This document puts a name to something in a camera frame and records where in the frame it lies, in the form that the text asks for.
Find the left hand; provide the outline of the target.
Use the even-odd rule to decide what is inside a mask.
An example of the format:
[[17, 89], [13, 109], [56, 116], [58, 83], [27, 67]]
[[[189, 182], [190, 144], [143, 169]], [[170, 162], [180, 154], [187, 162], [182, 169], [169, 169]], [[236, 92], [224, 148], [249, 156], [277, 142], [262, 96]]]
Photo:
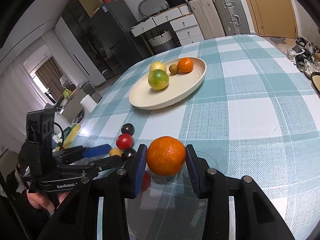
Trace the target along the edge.
[[[49, 199], [49, 197], [41, 192], [30, 193], [29, 190], [26, 191], [27, 199], [29, 203], [36, 209], [46, 209], [47, 211], [54, 211], [56, 207], [54, 203]], [[59, 201], [59, 205], [64, 201], [70, 192], [58, 192], [54, 194], [54, 199]]]

